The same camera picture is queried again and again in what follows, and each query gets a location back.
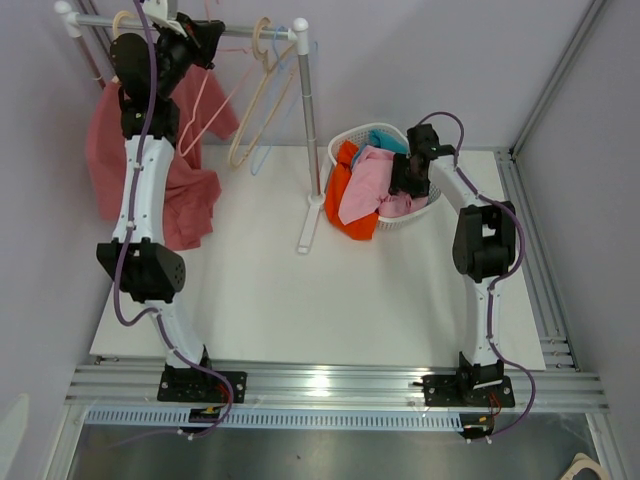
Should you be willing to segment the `beige hanger with teal shirt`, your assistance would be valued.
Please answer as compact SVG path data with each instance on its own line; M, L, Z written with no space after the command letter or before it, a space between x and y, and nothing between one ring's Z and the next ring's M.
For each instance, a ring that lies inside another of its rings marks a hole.
M227 157L228 164L234 170L239 169L251 156L251 152L258 141L258 135L265 119L264 117L263 122L261 126L258 128L254 137L246 145L246 148L244 149L242 154L239 155L238 151L240 148L241 140L243 139L248 126L252 122L258 107L261 104L267 107L267 95L268 95L269 87L275 76L274 64L276 62L276 56L273 52L273 49L272 47L270 50L263 49L260 46L260 35L263 33L265 29L271 26L272 26L271 20L268 17L262 17L254 24L254 27L252 30L251 52L256 61L256 64L259 65L261 68L262 76L253 94L253 97L251 98L244 112L244 115L239 123L239 127L236 130L235 136L231 142L231 146L228 152L228 157ZM289 56L293 58L295 49L296 49L296 46L294 44L291 44L282 53L289 54ZM268 110L266 111L265 116L268 114L270 110L269 107L267 108Z

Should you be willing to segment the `blue wire hanger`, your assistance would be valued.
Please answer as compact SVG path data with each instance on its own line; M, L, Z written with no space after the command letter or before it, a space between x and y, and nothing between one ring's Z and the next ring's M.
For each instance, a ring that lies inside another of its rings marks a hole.
M270 143L267 143L266 132L270 122L275 118L282 101L285 99L289 87L292 85L293 79L298 75L298 64L294 64L294 60L289 56L289 54L280 54L276 46L277 33L284 30L284 26L279 26L275 30L275 35L272 39L272 49L276 56L276 62L274 64L275 76L271 82L267 95L267 107L269 107L270 110L265 116L258 135L258 141L251 152L250 172L253 176L259 174L274 145L273 139L270 140Z

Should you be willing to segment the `pink t shirt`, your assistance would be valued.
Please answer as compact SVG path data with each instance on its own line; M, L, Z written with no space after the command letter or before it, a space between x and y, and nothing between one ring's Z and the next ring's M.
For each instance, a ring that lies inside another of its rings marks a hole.
M429 198L411 198L408 194L390 195L394 153L367 146L357 164L340 201L338 218L348 225L371 213L384 218L399 218L424 208Z

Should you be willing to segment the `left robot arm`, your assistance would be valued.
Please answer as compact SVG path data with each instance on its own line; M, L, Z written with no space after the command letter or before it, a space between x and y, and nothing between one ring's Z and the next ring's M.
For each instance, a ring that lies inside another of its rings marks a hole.
M213 394L216 379L206 346L186 316L186 266L165 244L163 209L179 129L171 95L190 67L212 68L226 26L179 15L175 27L154 28L157 38L126 33L110 47L120 80L126 170L113 238L98 244L97 258L113 281L118 322L132 327L150 319L166 350L166 368L185 371L180 389L203 401Z

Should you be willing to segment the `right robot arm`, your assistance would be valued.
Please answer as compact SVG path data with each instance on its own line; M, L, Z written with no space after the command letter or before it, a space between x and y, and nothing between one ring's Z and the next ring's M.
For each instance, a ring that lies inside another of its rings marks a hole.
M458 214L452 260L464 280L466 328L458 367L417 383L428 407L512 407L510 379L499 352L501 281L516 262L515 209L482 194L430 124L407 130L409 152L394 156L392 193L424 196L435 187Z

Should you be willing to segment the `beige hanger with red shirt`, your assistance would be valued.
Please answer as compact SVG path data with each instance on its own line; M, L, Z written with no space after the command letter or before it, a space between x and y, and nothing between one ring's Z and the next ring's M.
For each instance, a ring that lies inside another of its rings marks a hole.
M111 24L113 40L116 40L120 36L122 22L124 20L133 20L135 18L136 16L130 11L120 10L119 12L117 12L113 17Z

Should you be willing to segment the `dusty red t shirt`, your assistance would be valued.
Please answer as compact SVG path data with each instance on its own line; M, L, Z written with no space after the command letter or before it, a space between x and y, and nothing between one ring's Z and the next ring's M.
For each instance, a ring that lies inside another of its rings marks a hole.
M212 72L191 68L173 91L172 99L180 109L178 138L191 117L204 73ZM90 121L86 140L87 164L99 215L112 223L120 213L126 161L118 90L115 80L107 83ZM229 105L209 133L226 140L238 126L237 116ZM220 195L217 174L202 166L201 143L186 157L175 155L167 178L163 211L166 246L174 251L199 247L201 239L213 231L214 204Z

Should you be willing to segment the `teal t shirt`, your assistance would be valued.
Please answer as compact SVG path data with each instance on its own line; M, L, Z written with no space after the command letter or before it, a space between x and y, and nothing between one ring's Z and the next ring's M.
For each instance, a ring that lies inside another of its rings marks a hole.
M367 146L389 150L393 153L407 154L409 149L407 145L399 141L396 137L388 132L380 129L373 129L368 133L365 143L359 148L351 161L351 169L354 169L359 156Z

